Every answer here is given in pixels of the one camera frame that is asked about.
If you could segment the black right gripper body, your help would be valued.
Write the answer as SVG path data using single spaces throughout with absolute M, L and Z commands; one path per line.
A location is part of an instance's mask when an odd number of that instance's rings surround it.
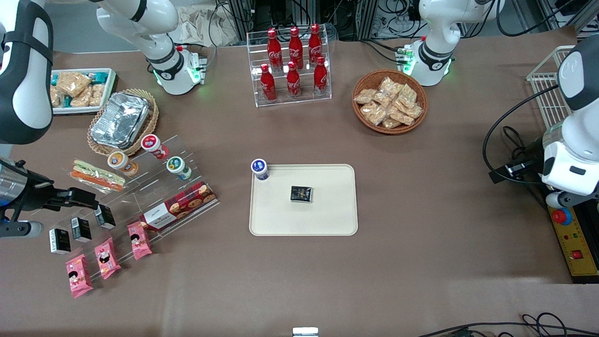
M 9 208 L 18 211 L 35 211 L 47 209 L 58 212 L 58 206 L 53 204 L 56 194 L 54 181 L 28 170 L 24 173 L 27 179 L 21 194 L 9 203 Z

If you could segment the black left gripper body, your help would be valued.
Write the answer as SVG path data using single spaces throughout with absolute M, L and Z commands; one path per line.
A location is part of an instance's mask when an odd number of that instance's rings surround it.
M 489 178 L 494 184 L 511 181 L 521 184 L 541 184 L 543 149 L 539 139 L 525 147 L 516 147 L 509 162 L 493 168 Z

